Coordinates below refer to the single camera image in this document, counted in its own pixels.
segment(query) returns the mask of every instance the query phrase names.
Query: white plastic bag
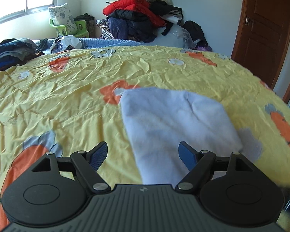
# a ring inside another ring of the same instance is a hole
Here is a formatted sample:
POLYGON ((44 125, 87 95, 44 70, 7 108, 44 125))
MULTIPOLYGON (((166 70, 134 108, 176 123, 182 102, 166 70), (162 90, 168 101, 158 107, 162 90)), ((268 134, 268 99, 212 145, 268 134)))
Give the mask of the white plastic bag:
POLYGON ((81 49, 82 43, 72 35, 63 36, 61 38, 62 48, 65 50, 68 48, 69 45, 71 45, 74 49, 81 49))

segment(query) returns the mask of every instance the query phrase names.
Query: bedding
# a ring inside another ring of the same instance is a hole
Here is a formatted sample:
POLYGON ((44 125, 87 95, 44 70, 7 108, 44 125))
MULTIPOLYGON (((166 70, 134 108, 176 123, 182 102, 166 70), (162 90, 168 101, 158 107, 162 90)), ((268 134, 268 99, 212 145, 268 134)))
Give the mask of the bedding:
MULTIPOLYGON (((262 144, 254 164, 290 187, 290 109, 259 78, 213 52, 119 46, 43 55, 0 72, 0 194, 45 152, 69 156, 100 141, 108 144, 98 170, 106 182, 141 184, 118 105, 122 91, 136 87, 220 102, 235 129, 262 144)), ((278 223, 290 230, 286 214, 278 223)), ((7 224, 0 206, 0 229, 7 224)))

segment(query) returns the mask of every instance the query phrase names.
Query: red puffer coat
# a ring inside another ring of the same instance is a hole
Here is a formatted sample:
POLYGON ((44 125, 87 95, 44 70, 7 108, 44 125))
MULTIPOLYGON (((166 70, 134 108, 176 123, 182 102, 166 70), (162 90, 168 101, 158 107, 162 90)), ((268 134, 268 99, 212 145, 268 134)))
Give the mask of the red puffer coat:
POLYGON ((149 17, 155 27, 165 26, 165 21, 149 10, 149 3, 146 0, 119 0, 104 8, 103 14, 109 16, 116 9, 141 12, 149 17))

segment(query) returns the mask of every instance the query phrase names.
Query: white cushion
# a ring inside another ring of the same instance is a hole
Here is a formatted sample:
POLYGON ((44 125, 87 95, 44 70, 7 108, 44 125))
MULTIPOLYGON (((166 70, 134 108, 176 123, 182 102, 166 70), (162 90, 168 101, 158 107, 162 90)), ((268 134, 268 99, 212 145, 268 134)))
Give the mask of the white cushion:
POLYGON ((61 6, 49 7, 49 13, 55 26, 65 25, 68 35, 76 34, 77 27, 67 3, 61 6))

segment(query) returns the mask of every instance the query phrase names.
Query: folded white cloth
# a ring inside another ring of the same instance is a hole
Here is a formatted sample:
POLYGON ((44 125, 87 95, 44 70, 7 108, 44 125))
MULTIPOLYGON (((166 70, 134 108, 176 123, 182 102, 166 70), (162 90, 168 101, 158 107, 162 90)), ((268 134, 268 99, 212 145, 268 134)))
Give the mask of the folded white cloth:
POLYGON ((242 149, 223 106, 210 98, 151 87, 125 90, 120 105, 143 184, 175 186, 189 172, 178 156, 181 141, 217 156, 242 149))

